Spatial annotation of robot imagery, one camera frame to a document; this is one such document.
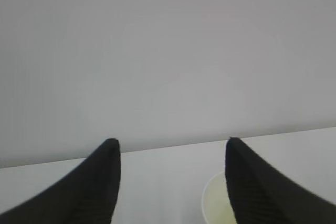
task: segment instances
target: white surface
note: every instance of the white surface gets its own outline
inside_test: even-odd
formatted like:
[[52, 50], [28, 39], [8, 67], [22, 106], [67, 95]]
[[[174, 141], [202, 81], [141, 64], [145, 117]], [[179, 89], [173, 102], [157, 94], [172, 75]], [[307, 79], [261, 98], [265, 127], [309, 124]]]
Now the white surface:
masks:
[[0, 0], [0, 166], [335, 126], [335, 0]]
[[[301, 186], [336, 204], [336, 127], [245, 138], [244, 142]], [[201, 196], [224, 169], [226, 141], [121, 155], [115, 224], [204, 224]], [[0, 169], [0, 212], [39, 193], [82, 159]]]

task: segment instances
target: cup rim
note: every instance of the cup rim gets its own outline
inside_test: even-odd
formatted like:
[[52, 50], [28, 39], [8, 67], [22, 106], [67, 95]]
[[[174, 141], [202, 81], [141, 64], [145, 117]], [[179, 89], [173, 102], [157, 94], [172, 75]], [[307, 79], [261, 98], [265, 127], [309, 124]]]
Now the cup rim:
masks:
[[216, 178], [217, 176], [219, 175], [222, 175], [224, 174], [224, 171], [221, 171], [219, 173], [216, 173], [214, 176], [212, 176], [208, 182], [205, 184], [204, 188], [203, 188], [203, 192], [202, 192], [202, 199], [201, 199], [201, 207], [202, 207], [202, 215], [203, 215], [203, 219], [205, 220], [206, 224], [210, 224], [206, 218], [206, 215], [205, 215], [205, 210], [204, 210], [204, 195], [205, 195], [205, 191], [207, 190], [209, 184], [212, 182], [212, 180], [214, 178]]

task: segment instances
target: white wall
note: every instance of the white wall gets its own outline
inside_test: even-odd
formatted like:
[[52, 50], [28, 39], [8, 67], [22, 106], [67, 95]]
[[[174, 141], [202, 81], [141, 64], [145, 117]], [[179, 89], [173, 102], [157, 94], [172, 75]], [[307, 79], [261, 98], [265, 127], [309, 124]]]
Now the white wall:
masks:
[[0, 166], [334, 126], [335, 0], [0, 0]]

